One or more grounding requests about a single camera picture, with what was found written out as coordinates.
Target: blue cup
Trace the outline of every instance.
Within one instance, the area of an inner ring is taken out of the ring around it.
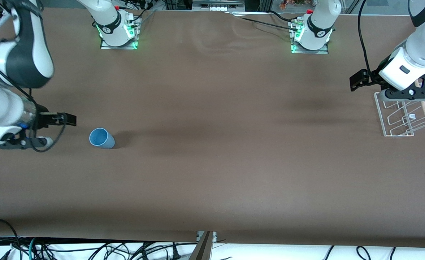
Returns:
[[[89,142],[102,149],[111,149],[114,146],[114,138],[105,128],[94,129],[89,135]]]

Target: table surface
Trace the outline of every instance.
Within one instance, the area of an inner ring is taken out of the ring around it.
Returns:
[[[136,51],[100,50],[86,10],[43,16],[55,76],[33,95],[78,126],[47,153],[0,150],[0,218],[20,235],[425,246],[425,129],[384,138],[379,87],[349,91],[365,66],[356,16],[329,55],[220,12],[156,12]],[[413,31],[363,25],[373,66]],[[89,144],[97,127],[115,149]]]

